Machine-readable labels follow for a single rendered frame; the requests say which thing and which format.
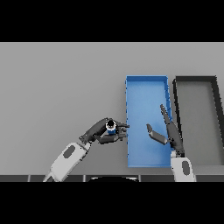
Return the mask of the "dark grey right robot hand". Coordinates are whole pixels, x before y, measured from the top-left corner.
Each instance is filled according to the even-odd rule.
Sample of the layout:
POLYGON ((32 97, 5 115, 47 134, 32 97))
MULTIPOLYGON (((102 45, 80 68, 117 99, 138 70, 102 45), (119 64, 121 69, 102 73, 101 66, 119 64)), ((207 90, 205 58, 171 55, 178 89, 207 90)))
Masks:
POLYGON ((161 114, 164 118, 164 123, 166 125, 167 136, 157 133, 148 123, 146 124, 149 137, 161 144, 170 144, 170 146, 175 150, 176 155, 180 158, 185 156, 185 149, 183 145, 183 140, 179 133, 179 129, 176 124, 170 119, 168 113, 166 112, 165 106, 160 105, 161 114))

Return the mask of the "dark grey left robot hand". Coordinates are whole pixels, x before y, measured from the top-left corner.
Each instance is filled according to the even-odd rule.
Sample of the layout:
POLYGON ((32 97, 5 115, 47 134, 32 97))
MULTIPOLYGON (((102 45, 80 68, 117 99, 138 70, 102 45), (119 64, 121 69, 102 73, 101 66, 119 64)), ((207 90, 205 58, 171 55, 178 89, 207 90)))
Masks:
POLYGON ((99 144, 114 143, 118 140, 123 140, 126 137, 126 129, 129 127, 126 123, 121 123, 113 118, 103 118, 92 127, 90 127, 82 136, 79 137, 83 144, 93 143, 98 141, 99 144), (106 129, 106 122, 112 119, 116 123, 116 133, 109 135, 106 129))

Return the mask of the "blue pipe with pale ring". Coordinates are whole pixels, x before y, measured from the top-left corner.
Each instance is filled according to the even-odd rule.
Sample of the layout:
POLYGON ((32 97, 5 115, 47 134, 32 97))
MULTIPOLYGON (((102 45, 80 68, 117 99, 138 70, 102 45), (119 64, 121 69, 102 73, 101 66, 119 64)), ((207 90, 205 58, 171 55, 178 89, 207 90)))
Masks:
POLYGON ((116 122, 112 119, 109 119, 106 122, 106 129, 109 135, 114 135, 116 133, 116 122))

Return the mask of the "dark grey bin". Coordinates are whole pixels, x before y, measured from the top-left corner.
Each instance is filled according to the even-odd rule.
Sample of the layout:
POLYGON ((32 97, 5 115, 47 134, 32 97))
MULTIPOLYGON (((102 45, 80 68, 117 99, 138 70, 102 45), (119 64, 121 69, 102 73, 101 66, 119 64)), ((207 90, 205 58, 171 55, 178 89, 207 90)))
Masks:
POLYGON ((176 76, 178 129, 193 165, 224 165, 224 114, 216 76, 176 76))

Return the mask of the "blue bin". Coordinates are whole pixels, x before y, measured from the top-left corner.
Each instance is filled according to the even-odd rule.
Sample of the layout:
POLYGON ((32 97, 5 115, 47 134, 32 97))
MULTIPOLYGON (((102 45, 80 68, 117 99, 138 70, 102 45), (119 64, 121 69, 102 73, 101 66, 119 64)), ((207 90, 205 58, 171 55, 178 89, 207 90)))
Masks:
POLYGON ((125 85, 128 167, 170 167, 171 146, 151 139, 146 127, 148 123, 157 133, 167 137, 160 105, 164 105, 172 119, 168 77, 127 75, 125 85))

